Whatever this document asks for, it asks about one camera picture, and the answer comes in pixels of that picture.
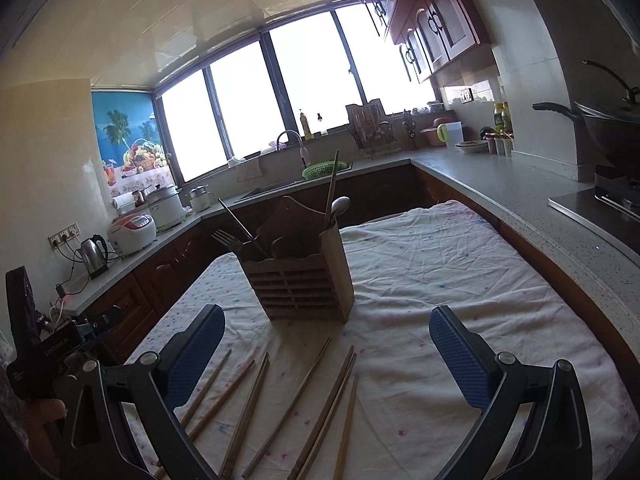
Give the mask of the left hand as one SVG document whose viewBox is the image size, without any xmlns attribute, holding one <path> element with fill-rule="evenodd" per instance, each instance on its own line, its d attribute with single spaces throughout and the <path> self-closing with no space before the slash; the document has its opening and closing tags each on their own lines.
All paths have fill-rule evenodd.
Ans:
<svg viewBox="0 0 640 480">
<path fill-rule="evenodd" d="M 47 426 L 66 416 L 65 404 L 58 399 L 24 402 L 22 413 L 30 456 L 49 477 L 57 479 L 60 461 L 54 454 Z"/>
</svg>

